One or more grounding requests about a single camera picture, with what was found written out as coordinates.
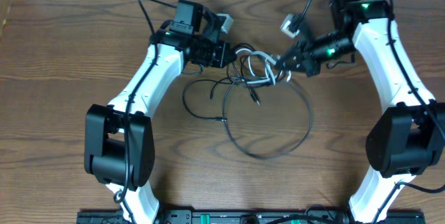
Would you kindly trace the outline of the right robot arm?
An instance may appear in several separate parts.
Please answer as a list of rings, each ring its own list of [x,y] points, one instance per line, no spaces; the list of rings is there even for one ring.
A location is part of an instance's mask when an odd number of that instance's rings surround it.
[[[347,223],[380,223],[414,178],[440,160],[444,149],[444,105],[417,75],[385,0],[330,0],[333,32],[312,34],[305,17],[288,15],[281,30],[296,44],[276,68],[315,76],[329,62],[361,54],[380,98],[382,114],[366,137],[369,169],[348,201]]]

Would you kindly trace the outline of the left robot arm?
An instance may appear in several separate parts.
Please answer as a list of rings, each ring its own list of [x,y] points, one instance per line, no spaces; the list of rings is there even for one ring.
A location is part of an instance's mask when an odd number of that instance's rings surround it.
[[[86,113],[84,169],[106,185],[130,223],[155,223],[160,202],[149,177],[155,149],[152,117],[170,84],[187,63],[223,68],[236,57],[220,34],[228,33],[230,15],[200,3],[179,0],[175,16],[152,29],[147,55],[131,81],[106,106]]]

